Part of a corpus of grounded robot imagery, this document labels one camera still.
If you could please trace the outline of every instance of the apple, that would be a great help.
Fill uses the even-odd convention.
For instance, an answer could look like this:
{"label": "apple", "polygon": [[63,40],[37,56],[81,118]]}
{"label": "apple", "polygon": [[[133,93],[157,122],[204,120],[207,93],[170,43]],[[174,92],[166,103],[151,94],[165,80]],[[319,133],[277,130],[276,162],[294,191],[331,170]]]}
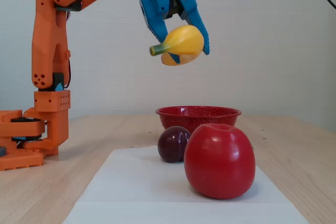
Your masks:
{"label": "apple", "polygon": [[252,186],[256,161],[243,131],[226,124],[203,124],[188,141],[184,168],[189,183],[201,195],[233,199]]}
{"label": "apple", "polygon": [[158,151],[167,163],[182,162],[191,133],[184,127],[172,126],[166,129],[158,141]]}

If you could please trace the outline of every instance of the white paper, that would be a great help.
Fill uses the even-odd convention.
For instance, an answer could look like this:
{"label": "white paper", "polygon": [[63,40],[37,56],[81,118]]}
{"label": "white paper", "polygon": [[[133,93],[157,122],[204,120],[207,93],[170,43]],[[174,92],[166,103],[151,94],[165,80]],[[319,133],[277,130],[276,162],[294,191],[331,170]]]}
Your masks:
{"label": "white paper", "polygon": [[308,222],[258,167],[243,196],[209,199],[191,188],[183,163],[161,161],[152,146],[113,151],[64,223]]}

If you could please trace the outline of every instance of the table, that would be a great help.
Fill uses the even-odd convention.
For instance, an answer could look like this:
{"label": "table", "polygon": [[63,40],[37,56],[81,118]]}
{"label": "table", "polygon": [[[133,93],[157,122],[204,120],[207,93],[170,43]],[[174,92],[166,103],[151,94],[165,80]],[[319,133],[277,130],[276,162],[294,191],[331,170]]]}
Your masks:
{"label": "table", "polygon": [[[336,223],[336,135],[287,116],[242,115],[257,165],[310,223]],[[41,167],[0,172],[0,223],[62,223],[108,155],[156,145],[157,115],[84,116]]]}

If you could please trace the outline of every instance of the bowl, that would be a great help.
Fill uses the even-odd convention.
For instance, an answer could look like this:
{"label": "bowl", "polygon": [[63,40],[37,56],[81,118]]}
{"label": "bowl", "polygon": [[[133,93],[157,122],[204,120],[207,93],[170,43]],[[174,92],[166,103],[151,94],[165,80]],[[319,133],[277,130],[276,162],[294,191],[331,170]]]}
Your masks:
{"label": "bowl", "polygon": [[235,126],[240,110],[217,106],[171,106],[156,110],[162,126],[182,126],[193,133],[202,124],[217,123]]}

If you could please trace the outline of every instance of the red apple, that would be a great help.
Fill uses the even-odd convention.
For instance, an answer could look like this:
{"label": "red apple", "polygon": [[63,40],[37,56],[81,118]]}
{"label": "red apple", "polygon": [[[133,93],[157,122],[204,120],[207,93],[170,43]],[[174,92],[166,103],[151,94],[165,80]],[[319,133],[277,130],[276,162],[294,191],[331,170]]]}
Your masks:
{"label": "red apple", "polygon": [[252,145],[240,129],[203,124],[189,139],[184,168],[189,183],[200,194],[232,199],[253,184],[256,162]]}

